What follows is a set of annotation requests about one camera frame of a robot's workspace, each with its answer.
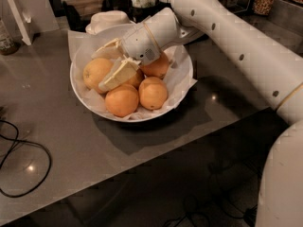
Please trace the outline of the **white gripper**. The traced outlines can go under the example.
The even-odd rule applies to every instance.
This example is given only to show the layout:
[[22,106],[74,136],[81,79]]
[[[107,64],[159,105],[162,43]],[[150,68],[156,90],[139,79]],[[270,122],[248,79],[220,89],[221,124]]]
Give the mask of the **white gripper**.
[[[123,51],[130,58],[123,59]],[[115,61],[110,72],[98,84],[98,88],[103,92],[115,89],[136,74],[140,63],[151,64],[160,55],[161,49],[148,26],[145,23],[134,25],[122,36],[121,41],[114,38],[92,54],[93,59],[121,59]]]

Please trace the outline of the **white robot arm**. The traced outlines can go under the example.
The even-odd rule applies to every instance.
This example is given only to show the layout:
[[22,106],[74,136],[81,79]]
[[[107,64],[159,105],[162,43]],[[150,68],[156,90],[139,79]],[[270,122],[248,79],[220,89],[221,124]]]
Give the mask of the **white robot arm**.
[[208,35],[289,125],[268,154],[256,227],[303,227],[303,59],[228,11],[218,0],[160,0],[166,7],[96,51],[121,58],[100,88],[125,82],[162,50]]

